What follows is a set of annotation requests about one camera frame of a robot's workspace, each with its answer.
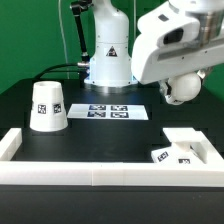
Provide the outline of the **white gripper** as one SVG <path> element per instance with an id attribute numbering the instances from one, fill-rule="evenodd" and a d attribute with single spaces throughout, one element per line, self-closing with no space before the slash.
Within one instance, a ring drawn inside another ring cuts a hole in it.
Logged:
<path id="1" fill-rule="evenodd" d="M 160 93 L 167 102 L 173 102 L 172 88 L 167 78 L 197 71 L 201 79 L 211 72 L 212 66 L 224 63 L 224 34 L 202 48 L 185 48 L 182 43 L 158 47 L 156 41 L 139 35 L 134 43 L 131 70 L 141 84 L 159 81 Z"/>

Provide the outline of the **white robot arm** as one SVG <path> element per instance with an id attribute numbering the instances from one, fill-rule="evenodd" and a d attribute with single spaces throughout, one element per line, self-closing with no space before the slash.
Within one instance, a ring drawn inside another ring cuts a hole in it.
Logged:
<path id="1" fill-rule="evenodd" d="M 93 0 L 95 54 L 85 83 L 103 90 L 157 82 L 169 104 L 195 98 L 211 68 L 224 63 L 224 0 L 167 0 L 141 16 L 128 49 L 127 16 Z"/>

